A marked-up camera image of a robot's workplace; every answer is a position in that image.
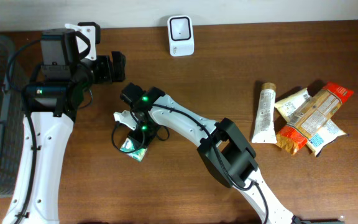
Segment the brown tabletop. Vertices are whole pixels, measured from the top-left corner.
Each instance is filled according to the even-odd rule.
[[[358,223],[358,21],[196,26],[194,33],[195,53],[173,58],[166,27],[102,30],[98,54],[123,52],[126,81],[94,85],[93,105],[78,112],[63,161],[60,223],[260,222],[241,194],[213,179],[196,147],[173,131],[168,141],[155,140],[142,162],[116,151],[112,114],[129,109],[119,94],[129,82],[157,86],[195,113],[233,120],[250,139],[261,83],[275,83],[280,97],[300,86],[314,94],[328,81],[355,91],[333,116],[349,137],[319,158],[306,147],[291,156],[273,144],[252,146],[266,182],[295,215],[342,215]],[[40,37],[6,35],[18,47]],[[19,57],[27,73],[41,60],[39,46]],[[279,130],[285,122],[277,111],[275,120]],[[122,128],[116,137],[126,134]],[[10,201],[0,199],[0,222]]]

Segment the cork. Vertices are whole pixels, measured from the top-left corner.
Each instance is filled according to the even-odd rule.
[[[274,91],[276,91],[276,85],[274,83],[264,83],[262,85],[262,90],[274,90]]]

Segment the bag of food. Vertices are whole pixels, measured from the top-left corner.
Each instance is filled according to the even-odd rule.
[[[291,120],[277,133],[277,145],[295,155],[353,93],[335,83],[328,83],[295,111]]]
[[[295,114],[295,111],[310,99],[311,96],[308,93],[308,89],[304,88],[298,93],[292,94],[291,96],[276,102],[274,107],[280,112],[285,121],[289,122]],[[325,123],[317,133],[309,139],[306,145],[313,151],[314,156],[318,157],[323,147],[334,142],[339,136],[345,135],[347,134],[329,119],[327,123]]]

